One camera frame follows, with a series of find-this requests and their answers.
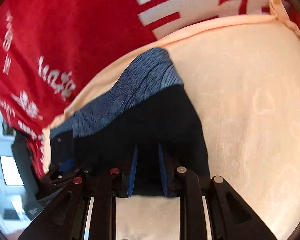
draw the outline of window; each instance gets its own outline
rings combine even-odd
[[[0,156],[4,181],[9,186],[23,185],[16,161],[10,156]]]

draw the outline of textured fabric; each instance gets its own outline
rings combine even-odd
[[[138,146],[134,194],[162,195],[158,143],[183,166],[210,176],[200,119],[181,85],[170,86],[126,110],[108,126],[85,137],[70,131],[51,139],[54,164],[74,153],[75,165],[101,173],[115,167]]]
[[[201,119],[211,175],[223,176],[286,240],[300,222],[300,32],[280,1],[270,8],[273,16],[206,21],[122,57],[62,117],[109,90],[140,53],[166,48]],[[117,211],[136,214],[117,214],[118,239],[178,239],[177,200],[134,199],[117,201]]]
[[[153,48],[136,57],[111,90],[88,103],[53,129],[50,138],[72,130],[74,137],[92,135],[127,109],[172,85],[183,84],[166,50]]]
[[[35,144],[42,128],[119,57],[209,18],[268,13],[268,0],[5,0],[0,6],[0,109]]]

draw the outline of black equipment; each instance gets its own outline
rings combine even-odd
[[[80,171],[26,228],[19,240],[115,240],[115,202],[131,195],[134,155],[99,176]],[[197,176],[163,154],[168,197],[180,197],[180,240],[275,240],[220,176]]]

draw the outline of white strip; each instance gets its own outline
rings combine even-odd
[[[203,210],[204,210],[204,218],[206,220],[206,227],[207,227],[207,240],[212,240],[209,211],[208,211],[208,205],[207,205],[207,200],[206,200],[205,196],[202,196],[202,204],[203,204]]]
[[[84,229],[83,240],[88,240],[89,239],[89,230],[90,230],[90,223],[91,223],[91,215],[92,215],[93,202],[94,202],[94,197],[91,197],[90,198],[90,203],[89,203],[89,209],[88,209],[86,227]]]

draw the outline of beige fabric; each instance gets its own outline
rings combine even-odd
[[[137,55],[164,47],[202,121],[211,175],[223,176],[279,240],[287,239],[300,221],[300,32],[280,0],[270,8],[271,16],[199,23],[125,55],[96,75],[49,128],[109,90]],[[178,239],[179,218],[170,216],[178,201],[155,198],[147,210],[147,200],[118,200],[126,218],[117,223],[118,239]],[[135,204],[127,209],[126,201]]]

